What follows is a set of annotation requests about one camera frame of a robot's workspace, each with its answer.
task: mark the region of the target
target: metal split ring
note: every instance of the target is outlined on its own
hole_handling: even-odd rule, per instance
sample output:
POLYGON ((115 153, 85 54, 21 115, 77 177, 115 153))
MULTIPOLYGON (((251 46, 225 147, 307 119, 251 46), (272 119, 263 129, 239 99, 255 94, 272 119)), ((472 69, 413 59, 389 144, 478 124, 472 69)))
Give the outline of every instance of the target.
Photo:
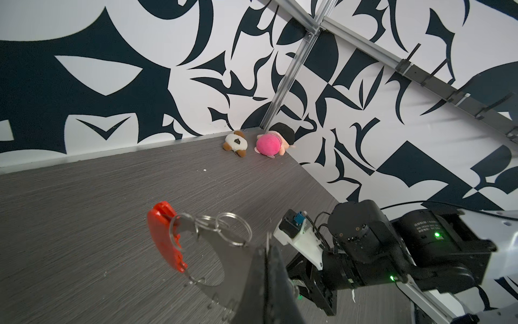
POLYGON ((224 239, 225 241, 227 241, 230 244, 235 245, 235 246, 244 246, 246 243, 248 243, 248 242, 250 242, 252 240, 252 228, 250 227, 250 225, 241 216, 238 216, 238 215, 233 214, 233 213, 220 213, 220 214, 218 214, 216 216, 216 219, 215 219, 215 229, 218 230, 217 232, 221 236, 222 239, 224 239), (223 235, 223 233, 218 230, 220 228, 220 222, 223 223, 223 221, 221 221, 222 217, 234 218, 235 220, 237 220, 241 224, 243 224, 244 228, 246 228, 246 230, 248 232, 248 240, 245 240, 244 242, 234 242, 234 241, 228 239, 225 235, 223 235))
MULTIPOLYGON (((220 230, 215 228, 215 221, 216 221, 216 219, 214 217, 207 216, 207 215, 201 215, 201 216, 196 217, 194 224, 195 224, 195 226, 197 226, 197 227, 199 226, 207 231, 219 232, 220 230)), ((223 225, 222 227, 224 227, 225 229, 230 228, 230 225, 225 221, 220 221, 220 224, 223 225)))

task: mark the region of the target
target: metal frame bar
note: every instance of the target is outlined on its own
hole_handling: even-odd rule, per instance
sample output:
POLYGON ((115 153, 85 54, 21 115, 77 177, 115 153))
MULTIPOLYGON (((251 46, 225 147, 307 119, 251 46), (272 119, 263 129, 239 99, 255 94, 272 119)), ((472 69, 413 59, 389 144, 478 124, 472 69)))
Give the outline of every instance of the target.
POLYGON ((515 128, 511 129, 507 134, 506 136, 509 138, 509 139, 515 139, 515 138, 518 138, 518 126, 516 126, 515 128))
POLYGON ((275 0, 282 9, 286 10, 296 21, 302 24, 304 28, 315 34, 320 28, 319 23, 313 19, 296 0, 275 0))
POLYGON ((451 318, 466 315, 466 309, 464 309, 462 303, 451 293, 440 293, 437 290, 421 291, 421 293, 426 299, 432 302, 435 307, 439 308, 441 312, 451 318))
POLYGON ((427 296, 411 284, 397 283, 397 287, 437 324, 450 324, 453 318, 445 314, 427 296))
POLYGON ((308 31, 306 36, 304 37, 302 43, 300 44, 295 57, 291 61, 286 74, 282 78, 279 86, 277 87, 277 92, 275 93, 268 110, 266 111, 263 120, 261 121, 260 127, 264 130, 269 130, 275 116, 279 112, 282 106, 282 102, 286 98, 288 92, 290 91, 293 83, 295 82, 295 78, 298 75, 298 72, 304 65, 306 59, 311 52, 311 49, 316 43, 318 36, 320 34, 320 23, 325 16, 328 15, 333 8, 335 7, 337 0, 324 0, 317 12, 315 13, 315 19, 313 19, 304 9, 295 2, 295 0, 276 0, 279 6, 281 6, 284 10, 290 13, 293 18, 295 18, 298 22, 300 22, 308 31), (311 22, 303 23, 303 20, 298 20, 297 17, 309 17, 311 22))
MULTIPOLYGON (((447 60, 444 60, 441 63, 441 65, 439 65, 437 69, 432 73, 428 73, 423 69, 417 67, 415 64, 411 63, 409 59, 417 51, 419 45, 417 45, 413 49, 408 58, 400 59, 399 57, 393 55, 387 50, 381 48, 380 46, 366 39, 365 37, 353 32, 352 30, 346 28, 345 26, 341 25, 340 23, 334 21, 329 17, 324 18, 321 24, 321 28, 332 32, 336 36, 351 43, 359 50, 372 56, 381 63, 389 67, 392 67, 398 73, 404 75, 406 78, 414 82, 419 83, 425 89, 428 89, 429 91, 439 96, 440 98, 446 100, 447 102, 452 103, 457 101, 457 103, 454 105, 455 107, 464 110, 468 114, 472 115, 473 117, 476 117, 478 120, 498 130, 500 133, 504 135, 509 134, 518 126, 518 124, 516 124, 516 121, 512 121, 506 118, 505 116, 502 116, 497 112, 491 110, 497 104, 500 104, 503 101, 509 99, 509 95, 500 100, 499 102, 491 106, 487 106, 475 100, 472 94, 464 92, 464 89, 466 88, 465 86, 461 87, 460 89, 455 89, 451 85, 445 83, 444 81, 434 76, 434 74, 445 65, 447 60)), ((475 75, 467 82, 467 84, 473 82, 476 78, 477 76, 475 75)), ((506 136, 506 138, 511 140, 512 142, 518 143, 518 137, 506 136)))
POLYGON ((379 45, 374 44, 373 42, 369 41, 367 38, 355 33, 354 31, 344 27, 340 23, 334 21, 333 19, 329 17, 324 17, 324 20, 322 21, 322 24, 320 25, 323 29, 330 31, 331 33, 335 34, 336 36, 346 40, 347 42, 351 43, 352 45, 358 47, 359 50, 362 52, 365 52, 366 54, 369 54, 376 60, 380 61, 381 63, 390 66, 391 68, 395 69, 399 62, 401 61, 401 58, 397 57, 396 55, 390 53, 389 51, 381 48, 379 45))

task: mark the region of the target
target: black and white patterned wall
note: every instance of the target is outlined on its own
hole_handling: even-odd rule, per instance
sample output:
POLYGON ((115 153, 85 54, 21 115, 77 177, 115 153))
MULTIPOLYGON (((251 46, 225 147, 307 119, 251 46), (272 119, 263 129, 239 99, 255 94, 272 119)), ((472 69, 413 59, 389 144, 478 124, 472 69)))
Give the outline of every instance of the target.
POLYGON ((0 4, 0 166, 258 126, 304 36, 271 0, 0 4))
MULTIPOLYGON (((518 85, 518 74, 513 72, 518 66, 518 48, 513 46, 518 43, 509 44, 509 35, 518 35, 518 21, 497 9, 473 0, 356 0, 339 2, 332 18, 376 43, 384 41, 383 46, 400 57, 408 53, 398 42, 408 51, 422 43, 418 53, 423 50, 423 54, 413 61, 424 68, 434 69, 446 55, 451 56, 453 84, 460 87, 480 73, 470 86, 472 95, 496 101, 518 85), (450 3, 454 5, 448 11, 450 3), (471 4, 465 22, 464 3, 471 4), (395 24, 391 20, 394 8, 395 24), (418 13, 422 11, 437 15, 421 17, 418 13), (461 21, 454 29, 451 24, 457 16, 461 21), (444 37, 425 33, 434 30, 437 17, 455 32, 451 34, 453 45, 448 46, 451 52, 445 50, 444 37), (400 18, 404 21, 401 27, 400 18), (473 30, 477 24, 505 25, 498 34, 486 34, 494 33, 493 27, 485 32, 473 30), (479 33, 479 37, 470 33, 479 33), (399 35, 398 42, 394 35, 399 35), (489 38, 492 50, 498 53, 484 56, 477 50, 489 38), (399 49, 386 45, 391 42, 399 49), (478 63, 465 64, 473 55, 478 63), (495 87, 507 89, 494 93, 495 87)), ((446 66, 439 77, 449 81, 449 73, 446 66)), ((506 107, 509 118, 516 112, 515 105, 506 107)), ((293 128, 296 147, 289 154, 338 201, 372 199, 383 207, 433 200, 476 209, 518 209, 515 144, 329 32, 320 35, 274 122, 293 128)), ((386 213, 393 219, 420 208, 423 206, 412 204, 386 213)), ((484 282, 482 288, 472 288, 459 298, 474 312, 503 307, 518 301, 517 282, 518 276, 510 274, 484 282)))

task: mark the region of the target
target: pink plush toy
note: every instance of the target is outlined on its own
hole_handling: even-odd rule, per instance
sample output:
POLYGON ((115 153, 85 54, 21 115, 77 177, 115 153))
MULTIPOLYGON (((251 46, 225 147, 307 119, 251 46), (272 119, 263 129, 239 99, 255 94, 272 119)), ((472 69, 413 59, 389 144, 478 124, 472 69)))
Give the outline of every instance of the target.
POLYGON ((266 134, 257 136, 254 150, 273 159, 277 153, 284 155, 286 149, 293 147, 294 141, 295 132, 286 124, 277 123, 266 134))

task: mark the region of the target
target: plush toy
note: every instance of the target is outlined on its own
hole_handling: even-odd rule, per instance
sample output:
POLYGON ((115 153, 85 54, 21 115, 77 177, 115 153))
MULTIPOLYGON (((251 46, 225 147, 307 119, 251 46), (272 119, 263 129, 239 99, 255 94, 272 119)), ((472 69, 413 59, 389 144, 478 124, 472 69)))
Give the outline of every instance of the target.
POLYGON ((234 151, 237 155, 244 158, 247 155, 247 140, 241 131, 235 131, 233 134, 228 134, 223 143, 225 151, 234 151))
POLYGON ((257 136, 254 150, 257 153, 275 158, 275 154, 284 155, 286 149, 294 147, 295 132, 286 124, 277 123, 266 134, 257 136))

